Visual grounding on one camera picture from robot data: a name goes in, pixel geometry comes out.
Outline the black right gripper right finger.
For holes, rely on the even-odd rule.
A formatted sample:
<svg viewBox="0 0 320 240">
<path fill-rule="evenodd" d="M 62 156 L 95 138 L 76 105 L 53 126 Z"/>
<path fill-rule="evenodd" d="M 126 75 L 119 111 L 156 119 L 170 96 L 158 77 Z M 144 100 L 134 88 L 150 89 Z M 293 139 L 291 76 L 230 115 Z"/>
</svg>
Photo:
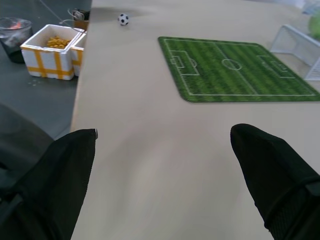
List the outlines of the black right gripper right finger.
<svg viewBox="0 0 320 240">
<path fill-rule="evenodd" d="M 246 123 L 230 142 L 264 227 L 275 240 L 320 238 L 320 175 L 282 138 Z"/>
</svg>

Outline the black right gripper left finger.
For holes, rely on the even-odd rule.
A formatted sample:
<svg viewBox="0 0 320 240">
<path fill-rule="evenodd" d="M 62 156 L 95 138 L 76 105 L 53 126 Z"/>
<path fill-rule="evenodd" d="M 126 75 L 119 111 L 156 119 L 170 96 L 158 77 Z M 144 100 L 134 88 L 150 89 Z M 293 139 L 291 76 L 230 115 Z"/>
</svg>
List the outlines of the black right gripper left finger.
<svg viewBox="0 0 320 240">
<path fill-rule="evenodd" d="M 94 163 L 98 131 L 80 129 L 53 141 L 33 164 L 0 162 L 0 237 L 69 240 Z"/>
</svg>

